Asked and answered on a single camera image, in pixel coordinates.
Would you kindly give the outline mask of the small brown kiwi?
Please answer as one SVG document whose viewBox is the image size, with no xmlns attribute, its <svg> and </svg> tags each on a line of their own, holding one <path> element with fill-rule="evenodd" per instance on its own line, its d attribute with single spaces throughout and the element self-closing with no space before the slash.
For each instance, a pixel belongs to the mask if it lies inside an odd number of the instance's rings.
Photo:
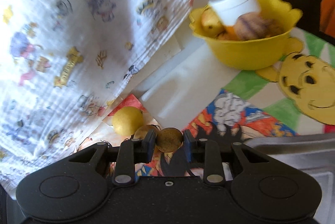
<svg viewBox="0 0 335 224">
<path fill-rule="evenodd" d="M 176 128 L 164 128 L 157 134 L 156 146 L 163 153 L 173 153 L 182 145 L 183 134 Z"/>
</svg>

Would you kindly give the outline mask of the yellow round fruit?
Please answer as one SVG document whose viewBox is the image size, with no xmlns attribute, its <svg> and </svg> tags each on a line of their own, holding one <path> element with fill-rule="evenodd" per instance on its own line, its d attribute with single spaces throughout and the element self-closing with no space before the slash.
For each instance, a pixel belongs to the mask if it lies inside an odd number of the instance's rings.
<svg viewBox="0 0 335 224">
<path fill-rule="evenodd" d="M 143 112 L 133 106 L 125 106 L 112 117 L 112 126 L 116 134 L 134 135 L 144 125 Z"/>
</svg>

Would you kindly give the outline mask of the colourful cartoon table mat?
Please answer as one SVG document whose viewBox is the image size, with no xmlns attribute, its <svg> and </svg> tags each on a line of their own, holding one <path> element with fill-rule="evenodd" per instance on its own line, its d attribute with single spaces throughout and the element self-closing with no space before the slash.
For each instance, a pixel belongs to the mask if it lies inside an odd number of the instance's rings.
<svg viewBox="0 0 335 224">
<path fill-rule="evenodd" d="M 316 85 L 333 79 L 334 46 L 299 29 L 293 35 L 303 50 L 284 57 L 265 78 L 221 64 L 203 45 L 141 98 L 124 103 L 144 107 L 161 126 L 196 136 L 214 129 L 224 134 L 227 126 L 242 128 L 246 139 L 333 133 L 334 113 L 321 114 L 314 104 L 318 96 L 334 100 L 334 87 L 320 92 Z"/>
</svg>

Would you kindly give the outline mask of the yellow plastic bowl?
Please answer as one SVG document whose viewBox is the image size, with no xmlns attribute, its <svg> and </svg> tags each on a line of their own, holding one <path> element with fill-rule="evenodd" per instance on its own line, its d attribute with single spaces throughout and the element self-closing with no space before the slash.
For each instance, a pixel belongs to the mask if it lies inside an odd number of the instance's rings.
<svg viewBox="0 0 335 224">
<path fill-rule="evenodd" d="M 303 42 L 290 35 L 303 12 L 283 0 L 257 0 L 261 16 L 274 19 L 284 29 L 282 34 L 257 40 L 219 40 L 206 32 L 200 23 L 202 12 L 208 5 L 193 9 L 189 14 L 192 34 L 205 40 L 214 56 L 224 65 L 238 70 L 259 70 L 272 66 L 281 57 L 303 49 Z"/>
</svg>

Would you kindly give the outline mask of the silver metal tray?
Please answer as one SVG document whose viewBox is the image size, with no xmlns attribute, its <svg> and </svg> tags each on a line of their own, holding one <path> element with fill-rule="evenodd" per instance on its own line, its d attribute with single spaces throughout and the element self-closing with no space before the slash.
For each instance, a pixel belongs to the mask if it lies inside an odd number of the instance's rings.
<svg viewBox="0 0 335 224">
<path fill-rule="evenodd" d="M 334 223 L 333 133 L 255 138 L 245 144 L 316 179 L 321 186 L 322 199 L 314 219 L 318 223 Z"/>
</svg>

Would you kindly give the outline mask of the yellow fruit in bowl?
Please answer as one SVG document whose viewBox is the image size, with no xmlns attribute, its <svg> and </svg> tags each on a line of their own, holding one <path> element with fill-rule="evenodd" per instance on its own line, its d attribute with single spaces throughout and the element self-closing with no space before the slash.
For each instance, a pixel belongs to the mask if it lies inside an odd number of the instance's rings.
<svg viewBox="0 0 335 224">
<path fill-rule="evenodd" d="M 211 8 L 206 8 L 200 17 L 202 29 L 210 36 L 225 32 L 225 27 Z"/>
</svg>

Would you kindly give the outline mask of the striped fruit in bowl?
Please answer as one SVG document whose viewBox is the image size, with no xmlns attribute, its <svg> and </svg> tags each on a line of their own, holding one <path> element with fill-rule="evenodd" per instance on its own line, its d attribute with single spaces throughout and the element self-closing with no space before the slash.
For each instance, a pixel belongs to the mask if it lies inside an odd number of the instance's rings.
<svg viewBox="0 0 335 224">
<path fill-rule="evenodd" d="M 271 36 L 268 22 L 259 13 L 250 12 L 238 17 L 234 32 L 240 40 L 258 40 Z"/>
</svg>

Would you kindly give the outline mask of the white printed curtain cloth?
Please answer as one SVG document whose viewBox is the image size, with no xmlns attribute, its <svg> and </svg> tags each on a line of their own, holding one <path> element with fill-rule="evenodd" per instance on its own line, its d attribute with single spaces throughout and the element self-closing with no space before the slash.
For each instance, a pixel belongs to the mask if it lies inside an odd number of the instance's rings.
<svg viewBox="0 0 335 224">
<path fill-rule="evenodd" d="M 1 0 L 1 186 L 66 157 L 191 0 Z"/>
</svg>

